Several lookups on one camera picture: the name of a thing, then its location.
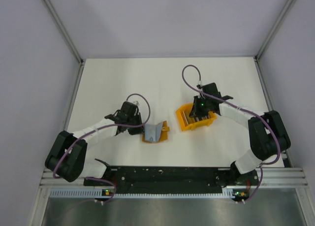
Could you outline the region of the yellow plastic bin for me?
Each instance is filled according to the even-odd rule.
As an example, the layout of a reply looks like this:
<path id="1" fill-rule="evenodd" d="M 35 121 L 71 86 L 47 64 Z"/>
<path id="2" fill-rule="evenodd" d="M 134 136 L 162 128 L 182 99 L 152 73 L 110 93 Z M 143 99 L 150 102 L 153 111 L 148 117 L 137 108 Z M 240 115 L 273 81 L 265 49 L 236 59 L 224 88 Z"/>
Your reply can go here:
<path id="1" fill-rule="evenodd" d="M 217 118 L 213 112 L 209 112 L 207 116 L 200 118 L 190 117 L 189 114 L 192 111 L 192 106 L 193 103 L 184 104 L 176 111 L 181 131 L 195 130 L 196 128 L 209 126 Z"/>

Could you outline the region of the yellow leather card holder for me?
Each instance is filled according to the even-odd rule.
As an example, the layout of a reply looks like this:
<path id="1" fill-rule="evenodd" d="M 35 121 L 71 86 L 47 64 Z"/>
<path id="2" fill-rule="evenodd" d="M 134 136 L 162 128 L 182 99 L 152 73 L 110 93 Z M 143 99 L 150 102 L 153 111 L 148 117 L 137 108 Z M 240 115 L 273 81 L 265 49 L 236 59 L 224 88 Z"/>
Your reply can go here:
<path id="1" fill-rule="evenodd" d="M 168 132 L 170 127 L 167 121 L 163 121 L 157 125 L 146 124 L 144 126 L 144 134 L 142 135 L 142 142 L 145 143 L 160 143 L 168 139 Z"/>

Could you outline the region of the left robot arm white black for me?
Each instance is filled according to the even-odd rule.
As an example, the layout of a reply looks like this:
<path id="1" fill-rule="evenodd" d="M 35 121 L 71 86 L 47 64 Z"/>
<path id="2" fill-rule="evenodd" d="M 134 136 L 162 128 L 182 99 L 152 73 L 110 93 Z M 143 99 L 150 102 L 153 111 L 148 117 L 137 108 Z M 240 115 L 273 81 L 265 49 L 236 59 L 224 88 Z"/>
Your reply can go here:
<path id="1" fill-rule="evenodd" d="M 105 116 L 98 123 L 85 129 L 67 132 L 61 131 L 45 160 L 45 167 L 56 178 L 73 182 L 79 177 L 93 177 L 101 185 L 111 181 L 112 174 L 105 162 L 88 159 L 87 152 L 108 138 L 128 131 L 136 135 L 143 131 L 138 102 L 125 101 L 114 114 Z"/>

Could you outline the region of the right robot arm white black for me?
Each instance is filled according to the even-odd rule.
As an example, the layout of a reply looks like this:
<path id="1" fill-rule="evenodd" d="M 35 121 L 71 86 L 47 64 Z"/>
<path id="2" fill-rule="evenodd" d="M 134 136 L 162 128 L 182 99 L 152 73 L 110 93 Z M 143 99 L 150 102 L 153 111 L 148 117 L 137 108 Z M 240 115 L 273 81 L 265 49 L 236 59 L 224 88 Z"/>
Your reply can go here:
<path id="1" fill-rule="evenodd" d="M 267 159 L 275 156 L 275 161 L 281 152 L 291 147 L 291 141 L 280 114 L 269 112 L 254 113 L 248 108 L 230 102 L 233 97 L 222 96 L 215 83 L 197 85 L 199 95 L 194 97 L 192 118 L 201 118 L 209 112 L 229 118 L 249 131 L 250 149 L 230 165 L 230 180 L 234 184 L 242 184 L 252 172 Z"/>

